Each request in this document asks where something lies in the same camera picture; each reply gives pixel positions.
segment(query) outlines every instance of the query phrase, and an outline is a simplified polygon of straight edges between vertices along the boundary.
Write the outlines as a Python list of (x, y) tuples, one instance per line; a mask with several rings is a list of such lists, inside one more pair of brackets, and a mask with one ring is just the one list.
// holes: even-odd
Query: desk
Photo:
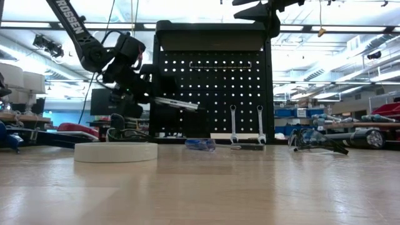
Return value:
[(266, 147), (161, 145), (158, 160), (121, 164), (56, 147), (0, 152), (0, 224), (399, 224), (400, 152)]
[[(0, 112), (0, 120), (2, 121), (15, 121), (15, 115), (9, 113)], [(27, 116), (27, 115), (20, 115), (19, 120), (22, 122), (43, 122), (43, 123), (50, 123), (51, 119), (41, 116)]]

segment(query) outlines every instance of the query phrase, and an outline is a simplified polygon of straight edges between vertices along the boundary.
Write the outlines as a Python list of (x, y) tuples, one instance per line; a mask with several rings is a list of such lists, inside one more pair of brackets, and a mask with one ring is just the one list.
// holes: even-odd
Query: storage box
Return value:
[(294, 116), (292, 109), (276, 109), (275, 110), (276, 117), (291, 117)]

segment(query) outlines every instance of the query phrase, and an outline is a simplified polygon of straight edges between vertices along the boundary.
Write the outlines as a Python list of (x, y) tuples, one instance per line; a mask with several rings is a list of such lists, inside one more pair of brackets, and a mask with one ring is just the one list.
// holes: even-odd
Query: metal bar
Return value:
[(263, 127), (267, 128), (266, 137), (267, 143), (271, 143), (275, 139), (275, 124), (274, 124), (274, 87), (273, 87), (273, 62), (271, 54), (271, 39), (268, 38), (264, 45), (265, 52), (265, 81), (266, 81), (266, 99), (267, 107), (264, 109)]

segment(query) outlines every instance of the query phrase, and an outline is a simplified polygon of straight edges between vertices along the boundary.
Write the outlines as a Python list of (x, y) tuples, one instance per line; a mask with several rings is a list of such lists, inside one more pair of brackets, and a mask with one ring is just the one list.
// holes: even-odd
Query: fluorescent light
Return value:
[(156, 24), (145, 24), (144, 28), (146, 28), (146, 29), (155, 29), (156, 28)]
[(66, 82), (66, 83), (83, 83), (84, 80), (75, 80), (75, 79), (69, 79), (69, 80), (56, 80), (56, 79), (47, 79), (46, 82)]
[(356, 91), (356, 90), (358, 90), (358, 89), (360, 89), (360, 88), (362, 88), (362, 86), (350, 88), (350, 89), (348, 89), (348, 90), (342, 91), (341, 94), (348, 94), (348, 93), (351, 93), (351, 92), (353, 92), (353, 91)]
[(400, 76), (400, 71), (387, 72), (387, 73), (384, 73), (377, 77), (372, 78), (370, 81), (372, 81), (372, 82), (384, 81), (387, 79), (395, 78), (397, 76)]
[(303, 26), (281, 26), (281, 31), (301, 31), (303, 30)]
[(371, 82), (337, 82), (336, 84), (368, 85), (371, 84)]
[(2, 22), (5, 28), (51, 28), (48, 22)]
[(399, 85), (400, 82), (377, 82), (377, 84), (382, 84), (382, 85)]
[[(311, 28), (312, 31), (319, 31), (321, 27), (313, 26)], [(377, 26), (324, 26), (327, 32), (329, 31), (337, 31), (337, 32), (379, 32), (384, 31), (386, 27), (377, 27)]]
[(325, 82), (325, 81), (296, 81), (296, 84), (330, 84), (330, 82)]
[[(126, 24), (126, 23), (110, 23), (108, 25), (109, 29), (132, 29), (135, 28), (135, 25), (133, 24)], [(85, 27), (88, 29), (106, 29), (107, 24), (106, 23), (86, 23)]]
[(307, 93), (307, 94), (295, 94), (292, 96), (292, 99), (299, 99), (299, 98), (305, 98), (312, 95), (312, 93)]
[(290, 81), (273, 81), (273, 84), (290, 84)]
[(341, 100), (333, 100), (333, 99), (321, 99), (318, 100), (319, 103), (338, 103), (341, 102)]
[(322, 93), (322, 94), (318, 94), (318, 95), (314, 96), (314, 98), (316, 98), (316, 99), (329, 98), (334, 95), (337, 95), (337, 93), (336, 92)]

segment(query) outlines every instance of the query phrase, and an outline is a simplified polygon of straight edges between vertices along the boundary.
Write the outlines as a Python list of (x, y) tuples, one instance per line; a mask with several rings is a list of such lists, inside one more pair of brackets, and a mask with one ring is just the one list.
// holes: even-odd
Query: blue bin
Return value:
[(291, 117), (293, 116), (292, 109), (276, 109), (275, 110), (276, 117)]
[(323, 109), (308, 109), (307, 110), (307, 117), (311, 117), (311, 116), (313, 116), (313, 115), (316, 115), (316, 114), (323, 114), (324, 113), (324, 110)]
[(285, 135), (286, 126), (276, 126), (275, 127), (275, 134), (283, 133)]

